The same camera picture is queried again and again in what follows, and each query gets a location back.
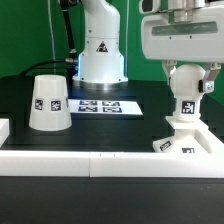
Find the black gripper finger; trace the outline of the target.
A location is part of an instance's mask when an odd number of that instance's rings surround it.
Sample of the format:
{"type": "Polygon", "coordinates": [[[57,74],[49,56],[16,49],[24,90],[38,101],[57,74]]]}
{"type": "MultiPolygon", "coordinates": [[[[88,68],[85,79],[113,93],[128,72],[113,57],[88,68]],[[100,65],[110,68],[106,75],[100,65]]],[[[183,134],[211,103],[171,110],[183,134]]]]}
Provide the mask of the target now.
{"type": "Polygon", "coordinates": [[[162,61],[162,68],[167,77],[167,83],[170,83],[170,78],[171,78],[171,75],[176,70],[176,65],[177,65],[177,62],[175,60],[163,60],[162,61]]]}
{"type": "Polygon", "coordinates": [[[221,70],[221,64],[216,62],[206,63],[203,69],[205,74],[198,82],[198,90],[200,93],[212,93],[215,88],[215,79],[221,70]]]}

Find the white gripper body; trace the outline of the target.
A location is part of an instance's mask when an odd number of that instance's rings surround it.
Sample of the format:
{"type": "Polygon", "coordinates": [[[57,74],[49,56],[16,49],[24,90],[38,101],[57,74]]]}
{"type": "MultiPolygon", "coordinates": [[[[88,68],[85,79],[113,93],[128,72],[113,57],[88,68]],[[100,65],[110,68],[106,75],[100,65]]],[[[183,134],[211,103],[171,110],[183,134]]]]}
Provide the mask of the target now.
{"type": "Polygon", "coordinates": [[[146,16],[141,42],[150,60],[224,63],[224,11],[195,11],[192,22],[177,24],[165,13],[146,16]]]}

